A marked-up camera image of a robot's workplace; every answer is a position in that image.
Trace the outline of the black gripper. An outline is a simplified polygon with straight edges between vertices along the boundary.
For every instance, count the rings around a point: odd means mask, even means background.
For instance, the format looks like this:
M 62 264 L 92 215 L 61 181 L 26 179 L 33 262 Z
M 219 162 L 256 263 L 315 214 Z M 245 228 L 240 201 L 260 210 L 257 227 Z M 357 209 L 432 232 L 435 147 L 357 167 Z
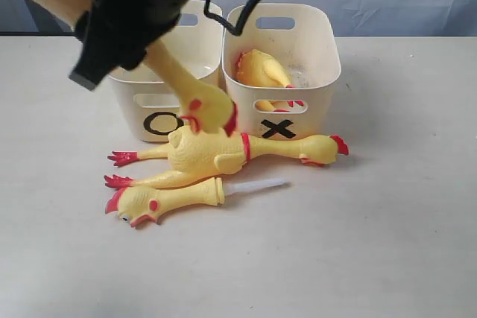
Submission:
M 146 48 L 173 29 L 188 0 L 92 0 L 75 25 L 82 43 L 69 77 L 95 89 L 115 68 L 135 69 Z

